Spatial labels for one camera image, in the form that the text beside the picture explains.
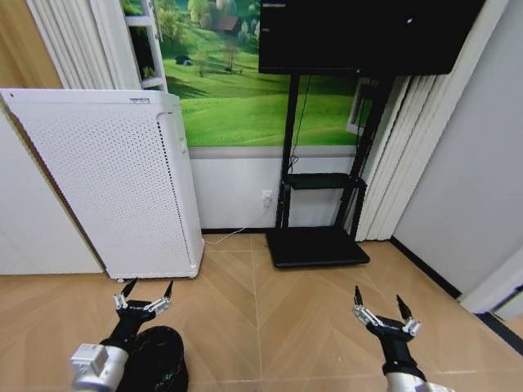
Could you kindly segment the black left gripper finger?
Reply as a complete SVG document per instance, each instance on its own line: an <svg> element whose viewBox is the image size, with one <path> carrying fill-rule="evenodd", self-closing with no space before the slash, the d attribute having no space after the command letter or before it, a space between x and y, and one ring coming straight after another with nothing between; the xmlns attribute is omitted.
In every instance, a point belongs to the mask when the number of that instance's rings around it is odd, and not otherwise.
<svg viewBox="0 0 523 392"><path fill-rule="evenodd" d="M118 313L122 313L124 311L129 311L132 307L136 307L136 301L134 300L127 300L127 297L131 293L132 289L136 285L138 281L138 278L132 279L130 282L128 282L122 291L116 295L114 295L114 303L115 303L115 309Z"/></svg>
<svg viewBox="0 0 523 392"><path fill-rule="evenodd" d="M151 302L149 305L146 306L146 311L149 314L153 314L154 316L159 316L161 313L163 313L165 310L167 310L171 306L172 287L173 287L173 281L171 281L168 284L168 287L161 298L159 298L156 301Z"/></svg>

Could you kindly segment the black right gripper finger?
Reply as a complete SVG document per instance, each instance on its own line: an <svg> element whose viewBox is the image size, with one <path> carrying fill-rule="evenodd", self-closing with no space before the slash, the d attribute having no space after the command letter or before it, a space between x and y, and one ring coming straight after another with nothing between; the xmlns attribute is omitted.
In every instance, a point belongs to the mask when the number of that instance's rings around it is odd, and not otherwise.
<svg viewBox="0 0 523 392"><path fill-rule="evenodd" d="M399 295L396 296L396 300L401 318L404 321L404 326L402 327L403 332L408 333L410 336L416 336L421 327L421 323L413 316L410 308Z"/></svg>
<svg viewBox="0 0 523 392"><path fill-rule="evenodd" d="M370 310L364 307L363 298L361 296L360 289L358 286L355 286L353 313L356 316L356 318L360 321L360 323L364 326L367 326L369 324L373 326L378 325L378 319L376 318L376 316Z"/></svg>

